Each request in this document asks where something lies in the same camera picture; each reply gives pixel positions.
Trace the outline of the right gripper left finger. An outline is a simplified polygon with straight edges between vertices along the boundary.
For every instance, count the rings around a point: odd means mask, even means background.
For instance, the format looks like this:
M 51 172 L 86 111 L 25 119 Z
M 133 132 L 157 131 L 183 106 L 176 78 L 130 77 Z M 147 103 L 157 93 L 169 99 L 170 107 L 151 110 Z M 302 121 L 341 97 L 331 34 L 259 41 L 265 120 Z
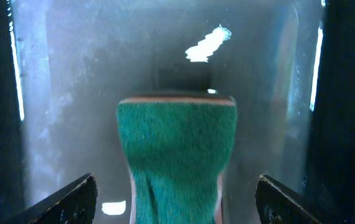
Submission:
M 54 194 L 5 221 L 6 224 L 92 224 L 98 188 L 95 176 L 85 174 Z

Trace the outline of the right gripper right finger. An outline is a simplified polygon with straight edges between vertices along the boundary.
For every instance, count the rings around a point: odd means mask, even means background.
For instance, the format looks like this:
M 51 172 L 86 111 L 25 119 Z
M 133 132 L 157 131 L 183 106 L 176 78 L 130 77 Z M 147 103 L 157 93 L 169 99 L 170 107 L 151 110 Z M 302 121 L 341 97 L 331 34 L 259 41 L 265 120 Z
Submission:
M 261 224 L 324 223 L 302 196 L 269 175 L 258 178 L 255 204 Z

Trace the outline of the green scrub sponge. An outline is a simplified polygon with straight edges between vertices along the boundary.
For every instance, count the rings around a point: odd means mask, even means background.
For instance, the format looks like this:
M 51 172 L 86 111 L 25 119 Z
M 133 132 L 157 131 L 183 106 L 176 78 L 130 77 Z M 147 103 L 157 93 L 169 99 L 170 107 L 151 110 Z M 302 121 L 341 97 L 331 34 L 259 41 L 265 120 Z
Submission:
M 148 94 L 119 102 L 131 178 L 131 223 L 222 223 L 224 170 L 237 105 L 208 93 Z

